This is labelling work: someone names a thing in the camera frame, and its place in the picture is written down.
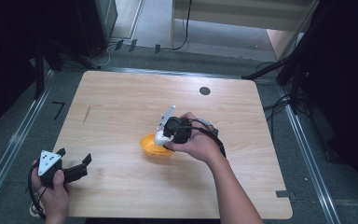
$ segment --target yellow object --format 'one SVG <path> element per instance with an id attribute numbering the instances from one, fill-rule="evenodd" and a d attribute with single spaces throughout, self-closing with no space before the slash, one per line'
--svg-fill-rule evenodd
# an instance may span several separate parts
<path id="1" fill-rule="evenodd" d="M 170 157 L 173 151 L 165 149 L 163 146 L 158 146 L 154 143 L 154 134 L 148 134 L 141 139 L 141 147 L 144 149 L 147 156 L 165 156 Z"/>

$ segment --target gray carpet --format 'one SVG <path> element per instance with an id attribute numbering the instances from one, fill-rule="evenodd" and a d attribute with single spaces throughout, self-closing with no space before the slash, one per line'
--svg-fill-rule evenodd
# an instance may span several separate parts
<path id="1" fill-rule="evenodd" d="M 162 51 L 155 54 L 153 49 L 138 48 L 129 52 L 123 46 L 121 50 L 111 48 L 111 62 L 104 66 L 140 68 L 165 71 L 216 74 L 227 78 L 240 78 L 251 74 L 262 62 L 242 58 L 226 58 L 174 51 Z M 102 55 L 101 63 L 107 60 Z M 48 98 L 32 129 L 25 139 L 17 159 L 12 164 L 7 177 L 0 188 L 0 223 L 39 223 L 39 219 L 30 217 L 28 208 L 30 199 L 24 194 L 26 176 L 32 160 L 38 158 L 40 150 L 52 150 L 60 133 L 69 106 L 76 93 L 77 85 L 86 69 L 73 61 L 65 60 L 61 72 L 55 72 L 55 79 Z M 273 105 L 280 96 L 278 86 L 271 82 L 276 72 L 257 81 L 257 88 L 263 105 Z M 25 92 L 19 101 L 0 120 L 0 157 L 7 142 L 20 124 L 34 96 L 34 86 Z M 52 102 L 63 102 L 65 107 L 55 120 L 59 106 Z M 314 131 L 310 119 L 301 117 L 315 158 L 324 179 L 337 202 L 337 210 L 343 223 L 358 223 L 358 174 L 345 164 L 335 165 L 326 161 L 323 146 Z M 266 223 L 326 223 L 310 175 L 299 150 L 296 137 L 289 120 L 283 111 L 274 117 L 274 146 L 282 169 L 286 187 L 296 195 L 291 200 L 294 215 L 288 220 L 266 220 Z M 69 218 L 68 223 L 85 223 L 85 218 Z M 189 220 L 135 220 L 139 223 L 188 223 Z M 115 219 L 112 223 L 128 223 L 127 219 Z"/>

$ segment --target floor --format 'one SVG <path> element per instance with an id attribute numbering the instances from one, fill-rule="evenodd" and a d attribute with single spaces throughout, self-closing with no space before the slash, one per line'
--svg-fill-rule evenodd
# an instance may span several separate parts
<path id="1" fill-rule="evenodd" d="M 104 64 L 102 70 L 107 71 L 151 73 L 153 71 L 173 71 L 180 75 L 207 74 L 211 77 L 223 78 L 241 78 L 242 75 L 252 74 L 256 69 L 261 69 L 265 62 L 276 61 L 265 30 L 193 21 L 189 24 L 187 44 L 182 49 L 163 50 L 160 53 L 155 53 L 156 44 L 169 47 L 171 27 L 171 21 L 167 22 L 166 19 L 156 17 L 157 7 L 164 7 L 159 11 L 161 11 L 161 17 L 166 18 L 169 13 L 165 9 L 169 8 L 169 4 L 162 6 L 158 0 L 144 1 L 132 37 L 125 41 L 130 44 L 133 39 L 138 40 L 134 51 L 131 51 L 130 46 L 124 45 L 121 49 L 110 48 L 109 56 L 102 52 L 92 60 Z M 175 46 L 178 46 L 184 39 L 183 22 L 185 21 L 175 22 L 177 29 L 175 31 Z M 234 32 L 241 34 L 241 37 L 227 35 Z M 0 223 L 39 221 L 30 217 L 28 213 L 30 201 L 28 195 L 23 194 L 26 186 L 25 177 L 30 162 L 33 158 L 38 157 L 40 149 L 50 150 L 53 148 L 76 93 L 76 87 L 82 74 L 86 71 L 66 56 L 62 57 L 64 68 L 61 72 L 49 73 L 48 91 L 45 98 L 42 98 L 43 101 L 33 101 L 33 85 L 0 120 L 0 159 L 13 154 L 11 155 L 12 161 L 7 164 L 9 169 L 1 174 L 5 178 L 0 183 Z M 290 85 L 278 86 L 274 81 L 277 74 L 274 71 L 255 81 L 263 106 L 273 105 L 290 87 Z M 59 108 L 53 102 L 65 102 L 57 119 L 54 118 Z M 38 111 L 35 107 L 37 104 L 40 104 Z M 13 133 L 22 127 L 21 122 L 30 108 L 34 108 L 38 112 L 37 116 L 29 123 L 29 130 L 24 133 L 25 136 L 19 138 L 19 135 Z M 273 136 L 283 179 L 286 188 L 291 193 L 294 215 L 288 220 L 265 220 L 265 222 L 358 223 L 358 174 L 346 164 L 333 164 L 326 160 L 324 145 L 314 129 L 311 117 L 305 115 L 294 117 L 298 120 L 303 134 L 306 136 L 306 145 L 315 161 L 316 173 L 320 173 L 327 189 L 327 196 L 335 206 L 330 211 L 335 212 L 338 219 L 334 222 L 327 221 L 330 219 L 326 218 L 317 190 L 317 187 L 320 186 L 315 184 L 313 175 L 315 167 L 309 167 L 305 162 L 305 158 L 309 154 L 304 151 L 304 146 L 299 144 L 298 140 L 302 136 L 294 131 L 292 118 L 290 110 L 285 108 L 277 114 L 274 117 Z M 10 143 L 13 141 L 18 143 L 16 147 L 10 147 Z M 128 220 L 115 220 L 115 223 L 128 223 L 126 221 Z M 68 220 L 68 223 L 85 222 L 85 218 L 69 218 Z M 187 222 L 185 220 L 135 220 L 135 223 Z"/>

